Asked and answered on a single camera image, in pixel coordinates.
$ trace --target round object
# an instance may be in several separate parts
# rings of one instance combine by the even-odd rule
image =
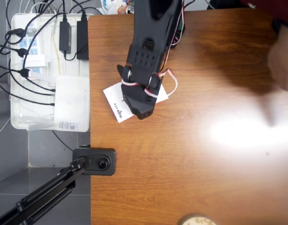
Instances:
[[[212,220],[203,216],[188,216],[182,220],[180,225],[216,225]]]

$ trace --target black cable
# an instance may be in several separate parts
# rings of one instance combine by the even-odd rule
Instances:
[[[80,2],[79,4],[84,4],[84,3],[89,2],[89,1],[91,1],[91,0],[82,1],[82,2]],[[77,7],[77,6],[78,6],[78,5],[73,6],[73,7],[70,9],[69,13],[71,13],[72,10],[73,10],[75,7]]]
[[[4,48],[9,49],[9,50],[13,50],[13,51],[17,51],[18,50],[18,49],[11,48],[11,47],[8,47],[8,46],[4,46]]]
[[[54,0],[51,0],[51,1],[46,5],[46,7],[44,8],[44,11],[43,11],[43,12],[41,12],[41,13],[38,14],[38,15],[36,15],[35,17],[33,17],[33,18],[28,22],[28,24],[26,25],[26,27],[25,27],[25,29],[24,29],[24,33],[21,35],[21,37],[20,37],[20,39],[19,39],[18,41],[16,41],[16,42],[10,42],[10,41],[9,41],[9,37],[11,36],[10,31],[9,31],[8,33],[6,33],[5,36],[4,36],[4,38],[5,38],[5,40],[7,41],[7,43],[8,43],[8,44],[11,44],[11,45],[16,45],[16,44],[20,43],[20,42],[23,40],[23,38],[25,37],[29,25],[30,25],[34,20],[36,20],[38,17],[40,17],[40,16],[49,8],[49,6],[53,3],[53,1],[54,1]]]
[[[68,59],[66,58],[67,55],[66,55],[66,52],[64,52],[64,58],[65,58],[65,60],[67,60],[67,61],[72,61],[72,60],[74,60],[75,57],[77,56],[77,54],[80,53],[83,49],[85,49],[88,45],[89,45],[89,44],[86,44],[84,47],[82,47],[80,50],[78,50],[78,51],[74,54],[74,57],[73,57],[72,59],[70,59],[70,60],[68,60]]]
[[[5,9],[5,16],[7,17],[7,22],[8,22],[9,28],[12,29],[11,23],[9,22],[9,19],[8,19],[8,6],[9,6],[10,1],[11,0],[8,0],[7,7]]]
[[[8,54],[10,54],[11,53],[11,51],[9,51],[9,52],[6,52],[6,53],[4,53],[4,52],[1,52],[1,55],[8,55]]]
[[[95,9],[97,12],[99,12],[101,15],[103,15],[98,9],[96,9],[95,7],[86,7],[86,8],[83,8],[84,10],[86,9],[89,9],[89,8],[92,8],[92,9]]]
[[[193,2],[195,2],[195,0],[193,0],[193,1],[189,2],[188,4],[186,4],[186,5],[184,6],[184,8],[186,8],[188,5],[191,5]]]
[[[5,72],[4,74],[2,74],[2,75],[0,76],[0,79],[1,79],[3,76],[5,76],[6,74],[8,74],[8,73],[9,73],[9,71],[7,71],[7,72]],[[14,97],[16,97],[16,98],[19,98],[19,99],[21,99],[21,100],[24,100],[24,101],[27,101],[27,102],[31,102],[31,103],[35,103],[35,104],[38,104],[38,105],[50,105],[50,106],[54,106],[54,103],[35,102],[35,101],[31,101],[31,100],[25,99],[25,98],[23,98],[23,97],[14,95],[14,94],[12,94],[11,92],[5,90],[1,85],[0,85],[0,88],[1,88],[4,92],[6,92],[7,94],[9,94],[9,95],[11,95],[11,96],[14,96]]]
[[[63,11],[64,11],[64,16],[66,16],[66,5],[65,5],[65,0],[63,0]]]
[[[2,48],[0,49],[0,54],[2,53],[2,51],[3,51],[3,49],[6,47],[6,45],[7,45],[7,41],[4,43],[4,45],[3,45]],[[17,72],[17,73],[20,72],[19,70],[15,70],[15,69],[8,69],[8,68],[6,68],[6,67],[4,67],[4,66],[2,66],[2,65],[0,65],[0,68],[5,69],[5,70],[7,70],[7,71],[14,71],[14,72]]]
[[[39,13],[43,12],[44,7],[45,7],[45,4],[40,4]]]
[[[52,130],[52,133],[56,136],[56,138],[63,144],[63,145],[65,145],[70,151],[73,151],[71,148],[69,148],[57,135],[56,135],[56,133],[55,133],[55,131],[54,130]]]
[[[75,2],[81,9],[84,15],[86,15],[86,11],[84,10],[83,6],[76,0],[72,0],[73,2]]]
[[[11,68],[11,59],[8,60],[8,68]],[[38,95],[52,96],[52,94],[44,94],[44,93],[40,93],[40,92],[37,92],[37,91],[33,91],[33,90],[31,90],[31,89],[28,89],[28,88],[24,87],[22,84],[20,84],[20,83],[15,79],[12,71],[10,71],[10,74],[11,74],[11,77],[13,78],[13,80],[14,80],[20,87],[24,88],[25,90],[28,90],[28,91],[30,91],[30,92],[32,92],[32,93],[35,93],[35,94],[38,94]]]
[[[35,83],[35,82],[33,82],[32,80],[30,80],[28,77],[25,77],[25,79],[26,79],[27,81],[29,81],[30,83],[36,85],[36,86],[39,87],[39,88],[42,88],[42,89],[44,89],[44,90],[48,90],[48,91],[51,91],[51,92],[55,92],[55,89],[44,88],[44,87],[42,87],[41,85],[38,85],[37,83]]]

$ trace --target wooden tabletop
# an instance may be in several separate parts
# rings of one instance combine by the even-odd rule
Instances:
[[[117,152],[113,176],[91,177],[93,225],[288,225],[288,93],[266,65],[276,39],[257,10],[188,12],[166,67],[178,89],[145,120],[119,124],[103,89],[120,82],[133,16],[89,20],[91,146]],[[174,88],[165,77],[167,93]]]

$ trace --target human hand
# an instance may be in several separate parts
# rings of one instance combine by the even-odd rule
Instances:
[[[288,90],[288,27],[282,25],[279,38],[268,55],[268,66],[273,79]]]

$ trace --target white cable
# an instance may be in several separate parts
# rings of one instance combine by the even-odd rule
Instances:
[[[215,9],[208,0],[205,0],[205,2],[209,5],[209,7],[211,7],[212,9]]]
[[[31,9],[30,9],[30,13],[32,13],[32,11],[33,11],[33,9],[37,6],[37,5],[40,5],[40,4],[44,4],[44,5],[48,5],[48,3],[46,3],[46,2],[38,2],[38,3],[36,3],[36,4],[34,4],[32,7],[31,7]],[[56,8],[56,10],[58,10],[59,8],[57,8],[57,6],[55,5],[55,4],[51,4],[51,5],[53,5],[53,7],[54,8]]]
[[[30,4],[30,0],[28,0],[28,2],[27,2],[27,4],[26,4],[26,7],[25,7],[25,10],[24,10],[24,13],[26,13],[29,4]]]
[[[184,9],[182,8],[182,31],[183,31],[184,25],[185,25],[185,15],[184,15]],[[173,38],[173,40],[172,40],[172,42],[171,42],[171,45],[177,45],[177,44],[180,42],[180,40],[181,40],[181,38],[182,38],[182,31],[181,31],[181,36],[180,36],[180,38],[178,39],[178,41],[172,44],[172,42],[173,42],[173,40],[174,40],[174,38],[175,38],[175,33],[174,33],[174,38]]]
[[[170,95],[172,95],[172,94],[176,91],[176,89],[177,89],[177,86],[178,86],[177,78],[174,76],[173,72],[172,72],[171,69],[169,69],[169,68],[166,69],[164,72],[157,74],[157,76],[158,76],[158,77],[163,77],[163,76],[165,76],[165,74],[166,74],[167,72],[169,73],[169,75],[170,75],[170,76],[173,78],[173,80],[175,81],[175,88],[174,88],[174,90],[168,94],[168,96],[170,96]],[[149,96],[151,96],[151,97],[154,97],[154,98],[158,98],[157,95],[152,94],[147,88],[145,88],[144,91],[145,91],[145,93],[146,93],[147,95],[149,95]]]
[[[173,78],[173,80],[175,81],[175,88],[174,88],[174,90],[168,94],[168,96],[170,96],[170,95],[172,95],[172,94],[176,91],[177,86],[178,86],[178,81],[177,81],[177,78],[176,78],[176,77],[174,76],[174,74],[172,73],[171,69],[168,69],[168,73],[170,74],[170,76],[171,76],[171,77]]]
[[[21,2],[20,2],[20,6],[19,6],[19,13],[21,13],[21,8],[22,8],[22,2],[23,2],[24,0],[21,0]]]
[[[5,122],[5,124],[0,128],[0,132],[4,129],[4,127],[8,124],[8,122],[11,120],[11,118],[9,118],[6,122]]]
[[[145,92],[147,95],[151,96],[151,97],[158,98],[157,95],[152,94],[147,88],[144,89],[144,92]]]
[[[139,83],[128,83],[121,79],[121,82],[126,86],[139,86]]]
[[[1,47],[0,47],[0,50],[1,50]],[[5,51],[5,52],[8,52],[8,50],[7,50],[7,49],[5,49],[5,48],[4,48],[4,49],[2,49],[2,50],[3,50],[3,51]]]
[[[159,77],[163,77],[163,76],[165,76],[165,74],[166,74],[167,72],[169,73],[169,75],[170,75],[170,76],[173,78],[173,80],[175,81],[175,88],[174,88],[174,90],[168,94],[168,96],[170,96],[170,95],[172,95],[172,94],[176,91],[177,86],[178,86],[178,81],[177,81],[177,78],[174,76],[172,70],[169,69],[169,68],[168,68],[167,70],[165,70],[163,73],[159,73],[158,76],[159,76]]]

